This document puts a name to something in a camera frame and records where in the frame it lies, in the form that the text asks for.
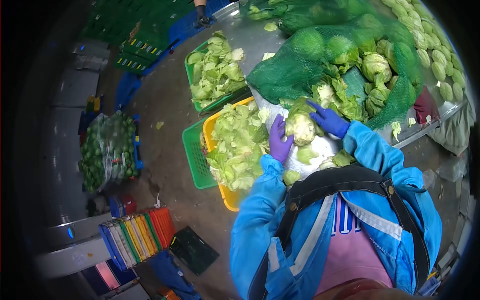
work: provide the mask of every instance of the pink shirt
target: pink shirt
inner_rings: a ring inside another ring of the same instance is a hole
[[[332,236],[320,285],[315,295],[357,278],[377,280],[392,287],[370,237],[338,194]]]

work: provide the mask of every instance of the black glove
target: black glove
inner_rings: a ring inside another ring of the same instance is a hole
[[[210,27],[210,19],[205,16],[205,5],[199,5],[195,8],[197,9],[195,28]]]

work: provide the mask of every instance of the apron strap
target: apron strap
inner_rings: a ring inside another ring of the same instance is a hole
[[[278,225],[274,237],[280,239],[282,248],[285,250],[290,242],[290,234],[297,219],[298,213],[317,200],[337,192],[367,191],[381,195],[388,199],[390,206],[398,218],[404,230],[412,233],[414,243],[414,268],[417,281],[417,291],[427,279],[430,260],[427,247],[420,230],[410,216],[407,207],[395,192],[392,180],[385,180],[377,172],[355,165],[341,168],[330,168],[317,171],[309,175],[303,181],[296,181],[288,193],[285,203],[285,213]],[[264,257],[250,284],[248,299],[266,299],[268,292],[265,282],[268,272],[268,252]]]

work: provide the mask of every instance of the purple glove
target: purple glove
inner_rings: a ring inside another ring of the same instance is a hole
[[[278,114],[273,121],[272,128],[270,129],[270,137],[268,138],[268,141],[270,143],[270,155],[282,164],[287,159],[288,153],[293,144],[293,134],[287,137],[286,142],[282,142],[282,137],[284,135],[285,121],[283,121],[283,116]]]
[[[339,117],[332,109],[323,108],[320,105],[307,101],[308,104],[313,106],[317,112],[311,112],[310,118],[317,122],[326,132],[333,134],[336,137],[343,139],[347,133],[350,122],[345,121]]]

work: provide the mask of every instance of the yellow plastic crate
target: yellow plastic crate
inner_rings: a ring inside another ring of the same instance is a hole
[[[245,100],[239,101],[235,103],[233,107],[239,104],[240,105],[247,104],[250,101],[254,101],[253,97],[249,97]],[[219,116],[220,116],[220,112],[209,117],[204,122],[204,135],[205,135],[205,141],[207,143],[208,152],[211,152],[213,149],[215,149],[215,146],[216,146],[216,141],[212,140],[212,131],[215,126],[215,121]],[[222,194],[223,203],[225,204],[225,206],[233,212],[239,211],[238,202],[237,202],[239,198],[239,192],[232,192],[231,190],[228,189],[228,187],[220,183],[218,183],[218,188],[220,189],[220,193]]]

